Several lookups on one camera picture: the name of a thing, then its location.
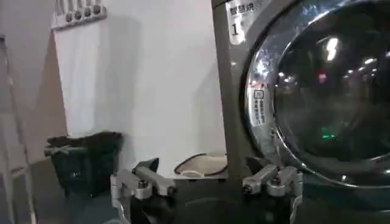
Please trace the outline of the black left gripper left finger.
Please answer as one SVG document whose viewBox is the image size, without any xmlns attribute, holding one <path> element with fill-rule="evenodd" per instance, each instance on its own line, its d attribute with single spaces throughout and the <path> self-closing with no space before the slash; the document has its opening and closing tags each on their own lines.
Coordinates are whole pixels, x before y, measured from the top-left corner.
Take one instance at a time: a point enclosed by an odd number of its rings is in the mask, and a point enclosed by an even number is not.
<svg viewBox="0 0 390 224">
<path fill-rule="evenodd" d="M 123 203 L 125 198 L 147 200 L 156 193 L 170 197 L 177 192 L 176 182 L 157 173 L 160 159 L 152 158 L 139 162 L 135 167 L 118 170 L 110 175 L 111 204 L 120 217 L 128 217 Z"/>
</svg>

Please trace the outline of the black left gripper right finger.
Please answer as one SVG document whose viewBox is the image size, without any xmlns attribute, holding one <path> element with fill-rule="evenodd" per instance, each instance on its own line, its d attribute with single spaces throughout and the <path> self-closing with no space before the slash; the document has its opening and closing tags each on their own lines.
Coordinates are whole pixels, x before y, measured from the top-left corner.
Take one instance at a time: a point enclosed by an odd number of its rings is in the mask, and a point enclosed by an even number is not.
<svg viewBox="0 0 390 224">
<path fill-rule="evenodd" d="M 245 195 L 265 193 L 272 197 L 290 195 L 292 209 L 303 202 L 303 173 L 294 166 L 278 166 L 266 158 L 248 156 L 246 166 L 251 175 L 243 178 L 242 187 Z"/>
</svg>

